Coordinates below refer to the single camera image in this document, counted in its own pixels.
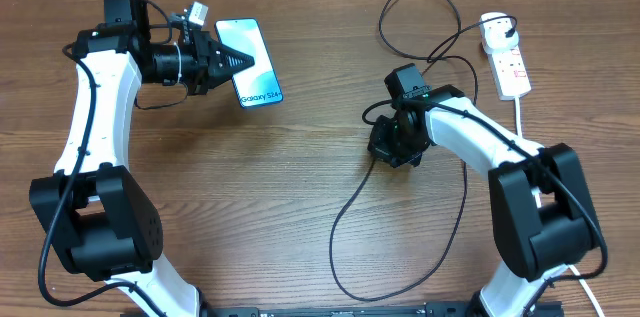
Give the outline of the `blue Galaxy smartphone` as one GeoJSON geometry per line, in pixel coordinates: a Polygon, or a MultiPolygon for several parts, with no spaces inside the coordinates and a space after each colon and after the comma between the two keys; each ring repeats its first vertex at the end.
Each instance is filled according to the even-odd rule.
{"type": "Polygon", "coordinates": [[[282,102],[284,95],[258,21],[226,19],[214,27],[222,44],[248,58],[232,77],[240,106],[248,109],[282,102]]]}

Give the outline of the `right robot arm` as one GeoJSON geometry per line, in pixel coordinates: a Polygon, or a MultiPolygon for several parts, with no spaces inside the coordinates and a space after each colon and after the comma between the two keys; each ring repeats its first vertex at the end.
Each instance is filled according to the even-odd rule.
{"type": "Polygon", "coordinates": [[[566,144],[544,147],[481,113],[462,91],[426,85],[417,67],[384,80],[395,113],[373,124],[368,149],[392,167],[417,166],[440,146],[484,175],[501,263],[466,305],[468,316],[561,316],[543,303],[567,269],[606,245],[580,160],[566,144]]]}

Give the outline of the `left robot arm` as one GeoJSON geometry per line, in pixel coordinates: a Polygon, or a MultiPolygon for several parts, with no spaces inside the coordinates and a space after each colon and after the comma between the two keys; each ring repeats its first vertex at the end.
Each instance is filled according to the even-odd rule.
{"type": "Polygon", "coordinates": [[[132,176],[129,137],[145,83],[203,95],[253,66],[250,55],[204,29],[208,9],[193,3],[168,15],[164,41],[151,38],[150,0],[104,0],[104,19],[63,52],[76,66],[77,97],[65,148],[51,176],[32,181],[29,201],[50,254],[72,274],[117,289],[147,316],[210,316],[203,293],[163,252],[159,212],[132,176]]]}

